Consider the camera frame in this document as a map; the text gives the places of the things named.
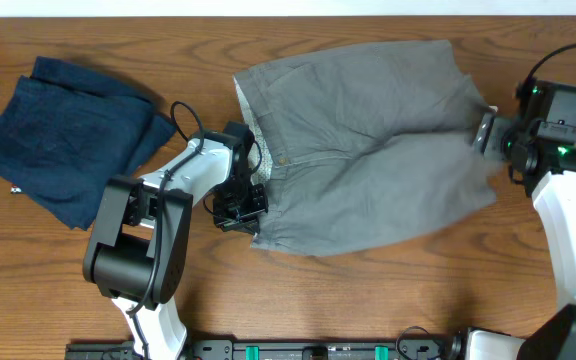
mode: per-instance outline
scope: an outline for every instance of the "folded garment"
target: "folded garment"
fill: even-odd
[[[269,212],[253,247],[358,251],[438,230],[495,201],[487,177],[499,164],[471,147],[490,110],[448,41],[320,51],[257,65],[235,82],[266,155],[257,180]]]
[[[108,179],[132,174],[174,132],[130,86],[38,57],[0,115],[0,175],[70,228],[87,229]]]

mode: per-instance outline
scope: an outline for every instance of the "gray cloth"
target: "gray cloth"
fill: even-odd
[[[374,248],[495,201],[486,179],[498,164],[471,146],[490,109],[448,41],[320,51],[235,81],[272,157],[255,248],[317,256]]]

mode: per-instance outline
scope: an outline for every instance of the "white wall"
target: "white wall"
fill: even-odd
[[[0,0],[0,17],[576,15],[576,0]]]

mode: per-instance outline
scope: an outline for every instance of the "wooden table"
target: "wooden table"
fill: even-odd
[[[510,114],[515,83],[576,41],[576,18],[0,19],[0,112],[43,55],[142,83],[162,96],[162,110],[184,100],[221,129],[241,118],[239,70],[367,41],[446,38],[485,99]],[[576,51],[539,75],[576,84]],[[141,172],[184,147],[175,136]],[[530,335],[555,311],[546,238],[523,189],[505,173],[491,181],[497,204],[454,226],[329,258],[252,250],[249,236],[222,233],[196,209],[176,293],[181,319],[195,337],[392,339],[410,325]],[[89,232],[9,192],[0,178],[0,359],[59,359],[71,341],[127,338],[121,313],[82,277]]]

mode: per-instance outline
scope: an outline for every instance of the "dark blue folded cloth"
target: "dark blue folded cloth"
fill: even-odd
[[[132,87],[38,57],[0,115],[0,175],[70,228],[87,229],[108,179],[132,174],[174,132]]]

